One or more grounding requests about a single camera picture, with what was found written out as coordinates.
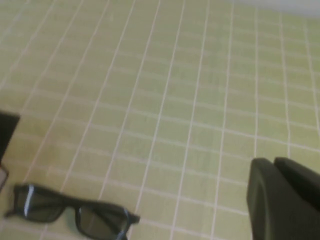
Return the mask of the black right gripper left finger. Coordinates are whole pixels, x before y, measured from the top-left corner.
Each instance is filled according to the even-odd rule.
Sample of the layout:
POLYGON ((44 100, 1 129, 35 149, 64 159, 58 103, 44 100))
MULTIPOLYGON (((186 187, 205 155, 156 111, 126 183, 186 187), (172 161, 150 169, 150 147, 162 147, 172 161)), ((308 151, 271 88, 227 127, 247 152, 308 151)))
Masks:
POLYGON ((251 161, 246 201, 253 239, 320 238, 320 208, 314 208, 297 194, 274 161, 251 161))

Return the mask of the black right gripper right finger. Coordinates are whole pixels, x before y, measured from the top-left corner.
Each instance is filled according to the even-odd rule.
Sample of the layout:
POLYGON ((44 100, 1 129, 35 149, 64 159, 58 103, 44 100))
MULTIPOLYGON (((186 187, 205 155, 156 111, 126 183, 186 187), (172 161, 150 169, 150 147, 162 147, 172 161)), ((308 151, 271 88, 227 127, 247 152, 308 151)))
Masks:
POLYGON ((314 208, 320 207, 320 174, 287 157, 276 157, 274 165, 292 188, 314 208))

